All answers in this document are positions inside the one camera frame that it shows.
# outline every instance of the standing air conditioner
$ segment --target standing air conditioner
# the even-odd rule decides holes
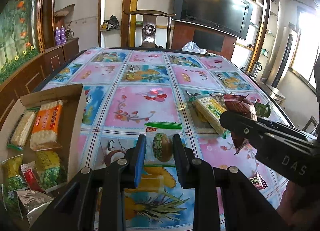
[[[291,30],[289,27],[284,28],[283,38],[276,60],[266,82],[268,85],[276,88],[286,75],[297,44],[297,38],[298,34],[295,31]]]

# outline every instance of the silver screw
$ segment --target silver screw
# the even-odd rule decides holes
[[[126,159],[119,159],[118,160],[118,164],[119,165],[125,165],[125,164],[127,164],[127,160]]]
[[[275,137],[275,135],[274,134],[270,134],[270,133],[265,133],[267,136],[270,136],[270,137]]]
[[[192,163],[193,163],[194,165],[200,165],[200,164],[201,164],[201,159],[199,159],[199,158],[194,158],[194,159],[192,159]]]
[[[81,173],[82,174],[88,174],[90,172],[90,168],[89,167],[84,167],[81,169]]]
[[[239,169],[238,169],[237,167],[235,167],[235,166],[231,166],[231,167],[229,168],[229,170],[230,170],[230,172],[232,172],[232,173],[237,173],[237,172],[239,171]]]

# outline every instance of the spray can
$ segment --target spray can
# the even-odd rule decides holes
[[[61,44],[61,38],[60,38],[60,30],[59,30],[58,27],[54,30],[54,37],[56,39],[56,46],[60,45]]]
[[[63,25],[60,28],[60,39],[61,39],[61,44],[66,43],[66,29],[63,27]]]

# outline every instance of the white plastic bag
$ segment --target white plastic bag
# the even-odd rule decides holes
[[[200,49],[194,42],[188,42],[185,46],[182,47],[182,50],[185,52],[194,52],[201,54],[205,54],[207,52],[206,49]]]

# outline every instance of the flat screen tv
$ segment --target flat screen tv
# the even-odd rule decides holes
[[[212,28],[244,39],[252,5],[246,0],[175,0],[174,21]]]

